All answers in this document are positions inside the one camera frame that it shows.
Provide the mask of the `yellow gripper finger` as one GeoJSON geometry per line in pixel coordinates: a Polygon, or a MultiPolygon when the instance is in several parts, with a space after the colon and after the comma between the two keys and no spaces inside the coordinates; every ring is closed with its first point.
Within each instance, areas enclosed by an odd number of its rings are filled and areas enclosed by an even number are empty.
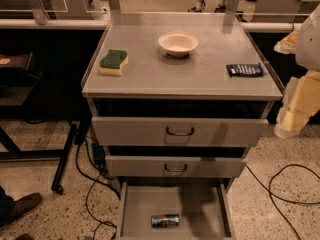
{"type": "Polygon", "coordinates": [[[300,29],[294,29],[289,35],[278,41],[274,50],[281,54],[295,54],[300,29]]]}
{"type": "Polygon", "coordinates": [[[282,103],[274,133],[280,138],[291,138],[320,111],[320,72],[309,71],[301,78],[292,77],[285,88],[282,103]]]}

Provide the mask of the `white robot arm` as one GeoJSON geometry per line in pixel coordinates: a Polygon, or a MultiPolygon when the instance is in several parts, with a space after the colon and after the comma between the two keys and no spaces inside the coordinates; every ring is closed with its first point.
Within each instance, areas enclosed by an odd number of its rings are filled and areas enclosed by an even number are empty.
{"type": "Polygon", "coordinates": [[[320,111],[320,5],[274,50],[294,54],[296,63],[307,70],[301,78],[292,77],[288,82],[276,119],[274,133],[280,138],[291,138],[320,111]]]}

